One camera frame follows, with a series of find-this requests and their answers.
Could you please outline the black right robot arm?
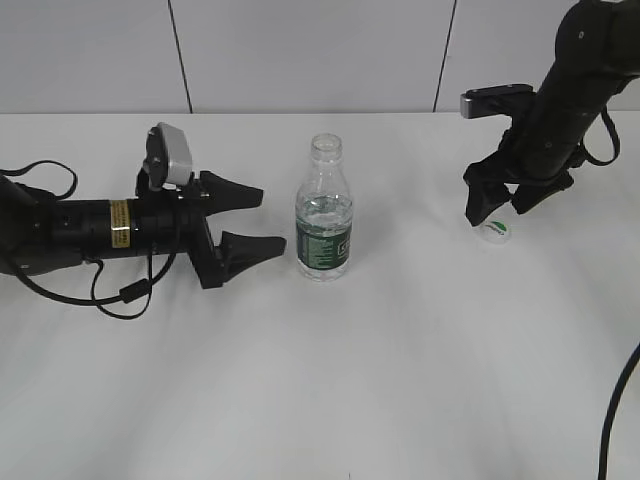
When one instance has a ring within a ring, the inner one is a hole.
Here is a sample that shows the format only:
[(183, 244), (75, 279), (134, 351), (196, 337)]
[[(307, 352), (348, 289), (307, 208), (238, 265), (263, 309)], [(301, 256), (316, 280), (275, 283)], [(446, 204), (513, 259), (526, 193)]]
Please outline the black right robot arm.
[(584, 142), (596, 119), (603, 121), (613, 153), (620, 153), (607, 105), (639, 77), (638, 2), (576, 3), (558, 27), (554, 51), (538, 89), (506, 84), (460, 97), (466, 119), (505, 115), (512, 120), (496, 151), (464, 172), (465, 216), (472, 226), (505, 204), (524, 214), (570, 188), (571, 170), (584, 163), (603, 166)]

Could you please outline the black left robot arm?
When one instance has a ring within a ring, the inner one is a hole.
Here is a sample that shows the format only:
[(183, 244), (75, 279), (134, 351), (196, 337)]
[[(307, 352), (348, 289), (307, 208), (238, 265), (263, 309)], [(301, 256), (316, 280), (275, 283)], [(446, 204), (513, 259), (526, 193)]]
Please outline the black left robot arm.
[(125, 200), (62, 200), (52, 193), (1, 180), (1, 271), (27, 276), (78, 266), (92, 259), (185, 253), (204, 289), (284, 253), (282, 237), (224, 232), (214, 242), (211, 215), (257, 208), (262, 190), (209, 171), (184, 186), (153, 191), (140, 172), (136, 195)]

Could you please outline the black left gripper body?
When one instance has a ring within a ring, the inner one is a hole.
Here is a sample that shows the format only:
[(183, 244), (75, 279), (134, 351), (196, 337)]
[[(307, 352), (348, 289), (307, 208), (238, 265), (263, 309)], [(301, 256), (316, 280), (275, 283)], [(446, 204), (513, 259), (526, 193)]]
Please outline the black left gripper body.
[(185, 253), (204, 289), (229, 279), (230, 260), (212, 239), (208, 217), (235, 208), (235, 183), (210, 171), (190, 176), (176, 189), (152, 189), (140, 171), (134, 199), (134, 252), (137, 256)]

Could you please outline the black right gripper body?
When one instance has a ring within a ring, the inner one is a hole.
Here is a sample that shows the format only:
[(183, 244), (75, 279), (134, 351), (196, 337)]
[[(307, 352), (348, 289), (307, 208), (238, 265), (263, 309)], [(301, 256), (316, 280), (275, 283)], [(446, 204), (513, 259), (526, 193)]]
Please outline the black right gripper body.
[(494, 153), (467, 167), (463, 179), (469, 187), (568, 188), (579, 144), (576, 119), (521, 119), (505, 132)]

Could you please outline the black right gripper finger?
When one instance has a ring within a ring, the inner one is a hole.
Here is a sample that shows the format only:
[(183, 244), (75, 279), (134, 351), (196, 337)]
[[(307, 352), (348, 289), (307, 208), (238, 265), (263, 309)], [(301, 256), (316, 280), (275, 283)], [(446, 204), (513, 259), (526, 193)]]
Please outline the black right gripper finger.
[(562, 172), (549, 181), (520, 184), (511, 198), (511, 205), (519, 214), (525, 214), (542, 201), (556, 193), (567, 190), (573, 185), (573, 178), (568, 172)]
[(511, 193), (502, 182), (483, 179), (473, 172), (466, 172), (463, 179), (468, 187), (465, 216), (472, 227), (479, 226), (511, 200)]

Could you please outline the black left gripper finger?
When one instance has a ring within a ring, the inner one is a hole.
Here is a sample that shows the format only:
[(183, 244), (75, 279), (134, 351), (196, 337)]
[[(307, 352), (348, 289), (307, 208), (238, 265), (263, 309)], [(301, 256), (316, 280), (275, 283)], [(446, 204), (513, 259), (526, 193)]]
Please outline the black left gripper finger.
[(223, 231), (219, 245), (222, 253), (221, 284), (262, 262), (282, 256), (286, 245), (283, 237), (254, 237)]
[(203, 211), (207, 216), (258, 208), (263, 201), (262, 189), (232, 182), (210, 171), (201, 171), (199, 182), (201, 191), (207, 193), (207, 197), (201, 199)]

